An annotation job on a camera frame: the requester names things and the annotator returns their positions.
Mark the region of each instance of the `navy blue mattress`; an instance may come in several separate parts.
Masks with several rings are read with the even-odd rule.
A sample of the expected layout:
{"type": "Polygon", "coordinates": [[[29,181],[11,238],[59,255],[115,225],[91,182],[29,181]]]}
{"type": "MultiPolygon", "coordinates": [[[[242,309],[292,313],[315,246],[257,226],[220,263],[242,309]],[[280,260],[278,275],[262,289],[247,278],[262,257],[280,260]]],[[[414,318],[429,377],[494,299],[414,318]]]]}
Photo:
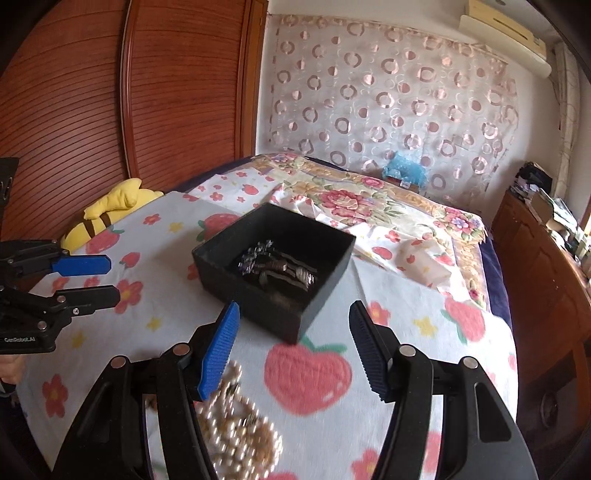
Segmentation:
{"type": "MultiPolygon", "coordinates": [[[[315,161],[325,167],[329,168],[336,168],[337,170],[342,170],[342,168],[333,165],[332,163],[326,163],[323,160],[319,160],[318,158],[306,157],[308,160],[315,161]]],[[[178,185],[177,187],[173,188],[173,190],[177,192],[188,192],[189,190],[195,188],[197,185],[203,183],[207,179],[213,177],[214,175],[219,175],[231,170],[233,168],[240,167],[245,163],[250,161],[250,157],[248,158],[241,158],[240,160],[236,160],[230,163],[226,163],[220,167],[216,167],[212,170],[209,170],[201,175],[193,177],[192,179],[183,182],[182,184],[178,185]]],[[[486,277],[486,285],[488,287],[488,297],[489,302],[491,304],[491,312],[498,317],[501,317],[509,327],[511,327],[511,313],[509,312],[509,297],[507,296],[507,290],[505,289],[505,284],[503,283],[503,275],[501,273],[501,265],[499,264],[499,259],[496,256],[495,249],[492,245],[492,239],[490,236],[486,238],[486,242],[481,243],[480,245],[480,253],[482,254],[482,264],[484,266],[484,275],[486,277]]]]}

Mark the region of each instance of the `black square box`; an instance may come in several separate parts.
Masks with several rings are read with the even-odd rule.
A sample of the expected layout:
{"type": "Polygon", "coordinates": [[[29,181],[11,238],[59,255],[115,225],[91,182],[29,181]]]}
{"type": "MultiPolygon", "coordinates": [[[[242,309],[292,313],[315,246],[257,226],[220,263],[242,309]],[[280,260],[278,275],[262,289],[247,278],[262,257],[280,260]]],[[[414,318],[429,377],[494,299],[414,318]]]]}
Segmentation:
{"type": "Polygon", "coordinates": [[[193,250],[203,287],[221,301],[234,300],[251,321],[288,343],[297,343],[347,268],[355,237],[323,223],[265,203],[193,250]],[[278,303],[242,278],[241,255],[258,242],[274,246],[318,270],[309,294],[278,303]]]}

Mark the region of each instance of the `floral blanket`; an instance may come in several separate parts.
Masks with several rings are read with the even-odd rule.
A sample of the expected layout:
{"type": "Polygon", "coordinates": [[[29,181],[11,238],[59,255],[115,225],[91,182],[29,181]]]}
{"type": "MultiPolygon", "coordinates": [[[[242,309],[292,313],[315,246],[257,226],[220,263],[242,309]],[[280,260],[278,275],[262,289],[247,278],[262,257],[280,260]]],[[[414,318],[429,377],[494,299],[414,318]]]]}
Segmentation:
{"type": "Polygon", "coordinates": [[[356,253],[458,301],[488,309],[480,217],[380,179],[323,167],[294,154],[259,155],[190,192],[244,214],[263,202],[357,237],[356,253]]]}
{"type": "MultiPolygon", "coordinates": [[[[252,170],[227,176],[241,180],[244,202],[238,203],[248,200],[251,207],[258,201],[252,170]]],[[[269,184],[276,180],[255,175],[269,184]]],[[[34,288],[34,293],[50,296],[61,288],[112,284],[121,292],[114,309],[73,319],[57,338],[55,352],[28,359],[18,395],[50,466],[85,396],[112,357],[157,357],[175,343],[188,341],[198,325],[217,318],[222,302],[203,289],[191,251],[239,213],[209,198],[225,195],[219,193],[222,189],[212,190],[207,202],[171,192],[94,237],[78,253],[108,255],[113,268],[107,275],[51,274],[34,288]]],[[[303,205],[312,206],[305,200],[303,205]]],[[[389,326],[402,343],[415,345],[431,358],[454,363],[465,355],[478,359],[511,414],[517,412],[515,345],[502,319],[352,258],[298,345],[281,343],[248,319],[241,320],[230,355],[242,365],[241,394],[283,437],[284,451],[270,480],[371,479],[393,405],[382,403],[371,391],[363,371],[348,326],[349,306],[355,300],[363,301],[375,323],[389,326]]],[[[434,397],[423,480],[435,476],[441,423],[441,398],[434,397]]],[[[165,480],[153,412],[147,415],[147,427],[155,480],[165,480]]]]}

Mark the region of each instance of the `sheer curtain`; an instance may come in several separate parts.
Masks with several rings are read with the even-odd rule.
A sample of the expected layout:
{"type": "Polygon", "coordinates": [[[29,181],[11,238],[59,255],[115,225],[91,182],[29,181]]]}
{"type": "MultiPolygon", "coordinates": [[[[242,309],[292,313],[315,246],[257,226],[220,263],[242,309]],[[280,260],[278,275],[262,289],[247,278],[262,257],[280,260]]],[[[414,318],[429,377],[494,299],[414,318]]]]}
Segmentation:
{"type": "Polygon", "coordinates": [[[560,104],[560,164],[554,182],[554,197],[564,198],[569,185],[570,156],[579,132],[581,90],[579,66],[563,41],[554,46],[558,74],[558,102],[560,104]]]}
{"type": "Polygon", "coordinates": [[[366,174],[398,152],[424,169],[428,197],[479,209],[518,124],[503,60],[484,46],[378,22],[272,15],[268,31],[264,151],[366,174]]]}

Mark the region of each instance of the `wooden dresser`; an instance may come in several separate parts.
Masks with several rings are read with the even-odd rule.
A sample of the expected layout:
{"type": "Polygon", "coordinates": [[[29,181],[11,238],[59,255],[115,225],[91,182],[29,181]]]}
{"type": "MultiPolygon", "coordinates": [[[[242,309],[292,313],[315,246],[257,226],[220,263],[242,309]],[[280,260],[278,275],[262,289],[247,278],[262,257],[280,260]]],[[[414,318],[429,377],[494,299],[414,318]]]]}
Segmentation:
{"type": "Polygon", "coordinates": [[[538,468],[550,472],[580,436],[591,414],[587,279],[526,205],[508,192],[493,222],[492,235],[517,346],[517,422],[538,468]],[[544,425],[540,411],[548,394],[558,399],[558,408],[551,425],[544,425]]]}

